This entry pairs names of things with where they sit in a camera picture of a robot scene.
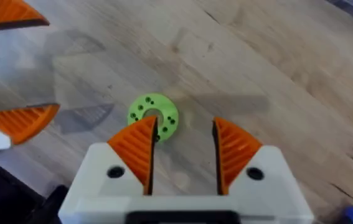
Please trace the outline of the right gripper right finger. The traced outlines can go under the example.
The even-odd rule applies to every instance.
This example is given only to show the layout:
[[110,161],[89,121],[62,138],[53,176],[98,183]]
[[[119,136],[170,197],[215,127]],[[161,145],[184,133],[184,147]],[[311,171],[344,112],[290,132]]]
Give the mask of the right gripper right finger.
[[304,198],[298,182],[280,148],[263,144],[237,124],[216,117],[212,121],[215,146],[216,194],[227,196],[244,177],[263,180],[265,192]]

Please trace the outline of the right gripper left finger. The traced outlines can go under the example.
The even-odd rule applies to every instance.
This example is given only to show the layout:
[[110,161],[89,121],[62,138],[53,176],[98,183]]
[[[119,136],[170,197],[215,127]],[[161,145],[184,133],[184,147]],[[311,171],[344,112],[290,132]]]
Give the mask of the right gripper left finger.
[[70,186],[68,197],[151,195],[158,119],[148,116],[92,144]]

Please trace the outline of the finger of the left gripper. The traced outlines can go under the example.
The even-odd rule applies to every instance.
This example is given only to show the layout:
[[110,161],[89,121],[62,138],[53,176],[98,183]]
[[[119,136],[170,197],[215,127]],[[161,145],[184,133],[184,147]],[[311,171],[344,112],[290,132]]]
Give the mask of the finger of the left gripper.
[[60,105],[50,103],[0,110],[0,151],[23,144],[38,135],[55,118]]
[[23,0],[0,0],[0,30],[48,26],[50,22]]

